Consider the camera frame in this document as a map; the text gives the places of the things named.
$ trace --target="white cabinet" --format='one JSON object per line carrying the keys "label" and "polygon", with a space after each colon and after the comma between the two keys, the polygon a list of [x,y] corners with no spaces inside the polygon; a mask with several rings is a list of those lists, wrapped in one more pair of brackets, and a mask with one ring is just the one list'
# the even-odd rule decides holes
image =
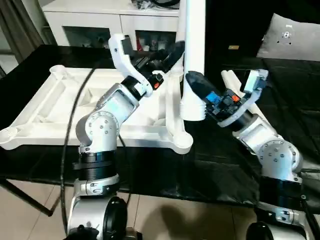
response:
{"label": "white cabinet", "polygon": [[110,35],[122,33],[117,14],[50,11],[44,14],[60,46],[102,47]]}
{"label": "white cabinet", "polygon": [[122,32],[130,36],[134,50],[137,50],[138,42],[153,51],[161,48],[160,44],[165,47],[175,42],[178,17],[121,15],[120,18]]}
{"label": "white cabinet", "polygon": [[42,7],[60,46],[108,48],[110,35],[129,35],[134,50],[175,42],[179,10],[137,9],[131,0],[54,0]]}

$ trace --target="orange label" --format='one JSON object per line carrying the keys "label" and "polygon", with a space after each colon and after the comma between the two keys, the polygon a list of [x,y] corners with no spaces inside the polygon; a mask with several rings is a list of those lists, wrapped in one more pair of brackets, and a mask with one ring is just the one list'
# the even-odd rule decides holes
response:
{"label": "orange label", "polygon": [[237,95],[233,95],[231,98],[234,102],[238,102],[240,100],[240,98]]}

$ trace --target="blue component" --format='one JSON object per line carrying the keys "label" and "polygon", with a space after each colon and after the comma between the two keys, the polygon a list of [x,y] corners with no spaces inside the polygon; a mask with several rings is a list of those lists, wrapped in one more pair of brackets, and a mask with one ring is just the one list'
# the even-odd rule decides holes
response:
{"label": "blue component", "polygon": [[221,98],[215,94],[215,92],[210,92],[210,94],[208,96],[205,97],[208,101],[210,101],[213,105],[217,105]]}

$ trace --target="white pillow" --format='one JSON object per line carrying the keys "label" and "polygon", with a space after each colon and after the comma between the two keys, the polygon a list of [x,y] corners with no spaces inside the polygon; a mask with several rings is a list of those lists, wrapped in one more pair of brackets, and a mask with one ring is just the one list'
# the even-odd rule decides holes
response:
{"label": "white pillow", "polygon": [[320,24],[274,14],[257,57],[320,61]]}

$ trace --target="white vertical pipe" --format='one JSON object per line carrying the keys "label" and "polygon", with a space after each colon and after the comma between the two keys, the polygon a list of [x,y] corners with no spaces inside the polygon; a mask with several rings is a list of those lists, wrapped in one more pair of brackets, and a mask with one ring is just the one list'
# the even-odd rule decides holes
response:
{"label": "white vertical pipe", "polygon": [[205,72],[206,0],[186,0],[183,97],[180,115],[187,121],[206,117],[205,103],[194,94],[186,80],[189,71]]}
{"label": "white vertical pipe", "polygon": [[[175,35],[175,41],[184,41],[186,39],[186,3],[187,0],[180,0],[179,5],[179,23],[178,23],[178,29],[176,31]],[[184,74],[184,56],[175,63],[175,65],[171,69],[171,73],[183,76]]]}

